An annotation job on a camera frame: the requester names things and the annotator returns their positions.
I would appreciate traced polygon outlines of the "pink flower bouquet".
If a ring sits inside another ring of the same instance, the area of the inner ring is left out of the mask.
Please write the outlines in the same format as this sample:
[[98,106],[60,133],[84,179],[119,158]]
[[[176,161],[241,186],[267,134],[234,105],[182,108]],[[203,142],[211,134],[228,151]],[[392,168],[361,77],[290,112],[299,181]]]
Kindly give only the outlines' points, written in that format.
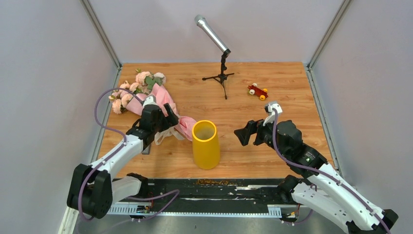
[[192,128],[196,123],[191,117],[178,114],[175,101],[164,87],[166,76],[163,73],[152,73],[150,71],[138,71],[135,82],[123,82],[119,89],[112,91],[108,96],[112,106],[112,111],[116,114],[122,114],[125,111],[133,112],[137,115],[142,114],[143,107],[140,102],[133,97],[136,95],[140,100],[144,100],[148,95],[154,95],[158,106],[161,107],[164,114],[166,110],[164,104],[168,103],[174,113],[179,117],[179,123],[174,126],[184,139],[192,141]]

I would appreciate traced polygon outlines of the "white printed ribbon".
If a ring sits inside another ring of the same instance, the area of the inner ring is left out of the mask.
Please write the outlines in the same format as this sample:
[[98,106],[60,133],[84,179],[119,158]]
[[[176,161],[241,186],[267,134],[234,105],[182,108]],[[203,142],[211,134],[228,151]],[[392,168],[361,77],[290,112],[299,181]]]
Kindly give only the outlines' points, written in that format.
[[184,137],[176,131],[174,127],[171,127],[165,131],[156,133],[154,136],[154,142],[156,145],[160,145],[165,138],[171,136],[174,136],[177,140],[184,140]]

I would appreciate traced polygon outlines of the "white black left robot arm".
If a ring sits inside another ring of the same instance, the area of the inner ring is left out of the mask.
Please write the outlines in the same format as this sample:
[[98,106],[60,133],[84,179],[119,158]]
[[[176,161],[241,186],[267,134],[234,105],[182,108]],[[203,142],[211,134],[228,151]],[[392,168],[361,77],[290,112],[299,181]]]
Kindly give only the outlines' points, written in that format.
[[178,116],[167,103],[166,110],[146,105],[141,118],[125,133],[115,148],[99,160],[75,167],[67,197],[67,206],[94,218],[103,218],[118,201],[132,197],[144,201],[149,196],[148,179],[136,173],[114,177],[136,155],[141,154],[157,133],[176,126]]

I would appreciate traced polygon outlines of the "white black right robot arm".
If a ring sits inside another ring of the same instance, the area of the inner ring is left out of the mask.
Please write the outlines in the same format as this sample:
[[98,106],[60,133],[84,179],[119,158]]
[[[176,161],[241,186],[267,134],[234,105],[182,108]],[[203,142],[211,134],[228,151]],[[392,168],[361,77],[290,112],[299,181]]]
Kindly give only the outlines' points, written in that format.
[[303,204],[327,218],[346,234],[388,234],[398,219],[391,209],[382,209],[349,185],[317,150],[305,144],[302,133],[291,120],[278,124],[249,121],[234,134],[243,146],[255,135],[254,145],[265,143],[276,151],[290,169],[325,192],[288,175],[280,184],[278,197],[283,203]]

